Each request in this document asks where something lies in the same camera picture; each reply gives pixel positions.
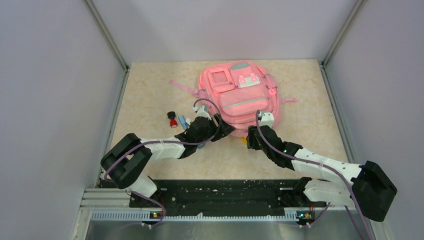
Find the pink student backpack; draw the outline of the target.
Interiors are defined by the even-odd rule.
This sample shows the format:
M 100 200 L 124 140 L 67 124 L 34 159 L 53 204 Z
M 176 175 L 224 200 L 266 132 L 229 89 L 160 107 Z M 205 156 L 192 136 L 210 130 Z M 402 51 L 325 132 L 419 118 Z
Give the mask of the pink student backpack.
M 281 120 L 281 105 L 298 102 L 295 97 L 281 98 L 278 84 L 268 71 L 249 60 L 222 63 L 206 68 L 199 76 L 196 88 L 175 80 L 169 84 L 195 96 L 215 103 L 223 121 L 233 126 L 232 136 L 245 138 L 248 127 L 256 123 L 256 111 L 271 112 L 273 125 Z

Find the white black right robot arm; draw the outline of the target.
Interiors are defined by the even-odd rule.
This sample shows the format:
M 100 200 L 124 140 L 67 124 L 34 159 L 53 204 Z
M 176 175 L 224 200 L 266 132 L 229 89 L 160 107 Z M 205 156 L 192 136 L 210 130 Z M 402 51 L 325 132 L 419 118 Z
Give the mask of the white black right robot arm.
M 281 168 L 316 175 L 301 180 L 293 192 L 299 206 L 310 202 L 358 207 L 363 216 L 383 222 L 398 192 L 384 170 L 373 161 L 348 163 L 321 156 L 300 144 L 282 141 L 269 126 L 249 126 L 247 147 L 261 150 Z

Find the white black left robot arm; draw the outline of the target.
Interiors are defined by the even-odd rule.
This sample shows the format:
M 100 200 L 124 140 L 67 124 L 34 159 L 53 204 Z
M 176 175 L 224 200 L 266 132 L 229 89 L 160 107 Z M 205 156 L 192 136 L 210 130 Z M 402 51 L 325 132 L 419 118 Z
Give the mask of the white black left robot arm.
M 118 189 L 141 195 L 149 207 L 160 202 L 158 186 L 143 173 L 148 162 L 163 159 L 184 159 L 194 154 L 199 145 L 227 137 L 235 128 L 221 119 L 198 116 L 183 132 L 163 139 L 141 139 L 134 133 L 125 135 L 100 160 L 104 177 Z

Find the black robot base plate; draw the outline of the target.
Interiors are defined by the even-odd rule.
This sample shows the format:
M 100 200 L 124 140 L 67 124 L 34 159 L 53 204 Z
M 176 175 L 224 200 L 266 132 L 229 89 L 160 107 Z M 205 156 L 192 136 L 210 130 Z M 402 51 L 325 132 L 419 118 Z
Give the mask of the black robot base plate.
M 134 193 L 129 207 L 164 206 L 168 217 L 202 214 L 205 217 L 283 216 L 286 208 L 325 207 L 311 202 L 300 190 L 301 179 L 155 180 L 153 202 Z

